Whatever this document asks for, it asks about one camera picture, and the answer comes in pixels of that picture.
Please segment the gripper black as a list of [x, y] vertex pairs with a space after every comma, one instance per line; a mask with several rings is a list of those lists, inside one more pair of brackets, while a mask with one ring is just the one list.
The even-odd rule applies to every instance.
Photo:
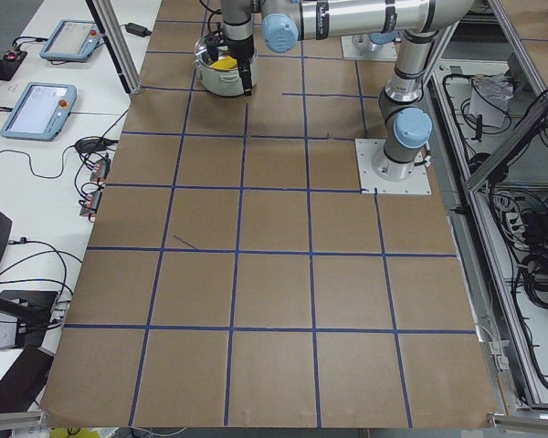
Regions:
[[205, 47], [212, 68], [226, 71], [237, 65], [243, 94], [251, 96], [251, 61], [255, 55], [253, 24], [224, 23], [205, 36]]

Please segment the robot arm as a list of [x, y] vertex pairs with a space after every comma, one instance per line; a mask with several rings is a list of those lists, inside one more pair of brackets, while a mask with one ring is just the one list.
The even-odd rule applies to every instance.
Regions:
[[434, 1], [260, 1], [264, 36], [272, 51], [285, 52], [305, 39], [403, 33], [393, 76], [379, 96], [387, 136], [371, 159], [382, 179], [400, 183], [415, 167], [432, 130], [429, 116], [417, 107], [426, 65], [438, 29]]
[[251, 61], [256, 55], [253, 14], [259, 11], [259, 1], [223, 0], [220, 2], [222, 25], [205, 37], [207, 53], [212, 61], [218, 60], [218, 49], [227, 47], [237, 61], [243, 94], [252, 94]]

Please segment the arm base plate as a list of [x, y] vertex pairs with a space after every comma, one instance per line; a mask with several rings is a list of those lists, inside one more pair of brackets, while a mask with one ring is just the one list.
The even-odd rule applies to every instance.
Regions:
[[356, 159], [362, 194], [431, 194], [424, 157], [418, 151], [409, 163], [391, 162], [384, 151], [385, 140], [356, 139]]
[[397, 58], [395, 43], [398, 39], [397, 32], [342, 36], [342, 56], [352, 60], [394, 62]]

